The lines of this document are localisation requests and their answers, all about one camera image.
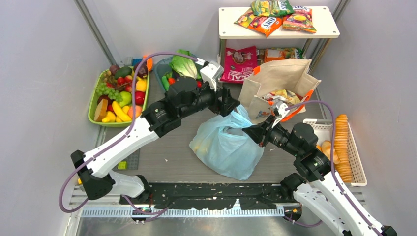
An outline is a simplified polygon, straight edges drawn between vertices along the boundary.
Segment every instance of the blue basket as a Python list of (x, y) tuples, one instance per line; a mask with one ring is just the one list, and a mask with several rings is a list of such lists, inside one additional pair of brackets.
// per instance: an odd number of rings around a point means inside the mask
[[(172, 57), (169, 58), (165, 58), (163, 60), (160, 60), (155, 67), (153, 68), (153, 71), (155, 72), (156, 75), (156, 79), (159, 83), (159, 86), (161, 86), (162, 91), (166, 92), (164, 85), (162, 84), (162, 76), (164, 76), (166, 73), (172, 71), (171, 66), (169, 65), (169, 63), (171, 63), (172, 61)], [(197, 70), (199, 71), (201, 69), (200, 65), (197, 65)]]

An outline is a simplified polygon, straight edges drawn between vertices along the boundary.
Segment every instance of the blue plastic bag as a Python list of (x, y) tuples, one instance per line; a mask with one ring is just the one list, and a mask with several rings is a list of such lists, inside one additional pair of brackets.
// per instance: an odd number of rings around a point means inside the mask
[(217, 173), (246, 180), (264, 153), (242, 128), (250, 127), (249, 115), (242, 105), (226, 117), (216, 116), (200, 125), (190, 148)]

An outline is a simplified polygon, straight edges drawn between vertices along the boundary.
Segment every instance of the green basket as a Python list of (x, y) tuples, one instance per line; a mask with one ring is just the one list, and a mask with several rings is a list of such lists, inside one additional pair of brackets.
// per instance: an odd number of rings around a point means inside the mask
[[(103, 72), (101, 72), (100, 76), (98, 77), (97, 83), (95, 84), (94, 87), (94, 92), (92, 94), (92, 98), (91, 98), (91, 102), (90, 102), (90, 107), (89, 107), (89, 120), (94, 123), (94, 124), (99, 124), (101, 126), (106, 126), (106, 127), (127, 127), (130, 125), (131, 121), (125, 121), (125, 122), (109, 122), (109, 123), (104, 123), (104, 122), (98, 122), (98, 121), (94, 121), (94, 113), (95, 113), (95, 109), (97, 109), (97, 100), (99, 98), (98, 94), (95, 92), (95, 88), (98, 86), (99, 83), (102, 82), (101, 80), (101, 75), (103, 75), (103, 73), (107, 73), (108, 70), (105, 70)], [(143, 103), (142, 107), (142, 111), (145, 110), (146, 108), (146, 104), (148, 102), (148, 91), (149, 91), (149, 74), (148, 74), (148, 78), (146, 81), (146, 93), (145, 93), (145, 101)]]

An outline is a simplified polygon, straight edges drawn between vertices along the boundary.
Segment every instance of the green apple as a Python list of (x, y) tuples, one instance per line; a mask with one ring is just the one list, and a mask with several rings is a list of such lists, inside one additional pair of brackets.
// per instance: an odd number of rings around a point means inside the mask
[(121, 102), (119, 102), (120, 107), (124, 107), (127, 104), (132, 102), (132, 94), (129, 92), (122, 91), (120, 92)]

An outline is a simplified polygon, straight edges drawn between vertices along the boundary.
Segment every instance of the avocado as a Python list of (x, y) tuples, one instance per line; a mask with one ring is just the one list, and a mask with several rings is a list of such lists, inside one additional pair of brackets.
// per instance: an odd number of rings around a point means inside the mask
[(129, 66), (124, 66), (122, 68), (120, 68), (116, 74), (115, 74), (115, 78), (118, 79), (119, 77), (125, 77), (127, 75), (132, 74), (132, 68), (130, 68)]

